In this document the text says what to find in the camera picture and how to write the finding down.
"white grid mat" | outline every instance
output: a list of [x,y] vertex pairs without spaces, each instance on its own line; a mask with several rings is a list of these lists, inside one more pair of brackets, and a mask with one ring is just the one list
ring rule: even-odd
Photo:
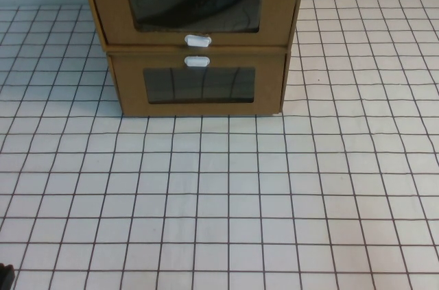
[[124,119],[88,7],[2,8],[15,290],[438,289],[439,0],[297,30],[283,114]]

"cardboard drawer box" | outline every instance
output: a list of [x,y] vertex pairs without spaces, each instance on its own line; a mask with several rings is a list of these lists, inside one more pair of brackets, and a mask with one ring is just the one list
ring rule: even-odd
[[126,116],[274,114],[286,53],[110,53]]
[[286,47],[300,0],[89,1],[108,51],[118,45],[185,46],[188,34],[209,36],[211,46]]

